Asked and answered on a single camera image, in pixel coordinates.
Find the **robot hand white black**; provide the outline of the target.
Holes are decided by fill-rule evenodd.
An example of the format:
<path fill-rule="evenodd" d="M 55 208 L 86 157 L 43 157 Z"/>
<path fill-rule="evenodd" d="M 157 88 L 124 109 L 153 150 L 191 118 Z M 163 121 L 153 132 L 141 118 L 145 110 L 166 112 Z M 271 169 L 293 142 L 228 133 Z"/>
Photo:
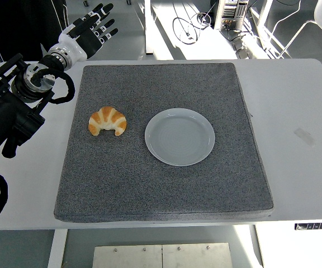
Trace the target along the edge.
<path fill-rule="evenodd" d="M 63 46 L 68 55 L 80 56 L 82 60 L 87 60 L 118 33 L 117 28 L 110 29 L 115 23 L 114 19 L 104 22 L 113 8 L 112 3 L 100 3 L 62 31 L 59 44 Z"/>

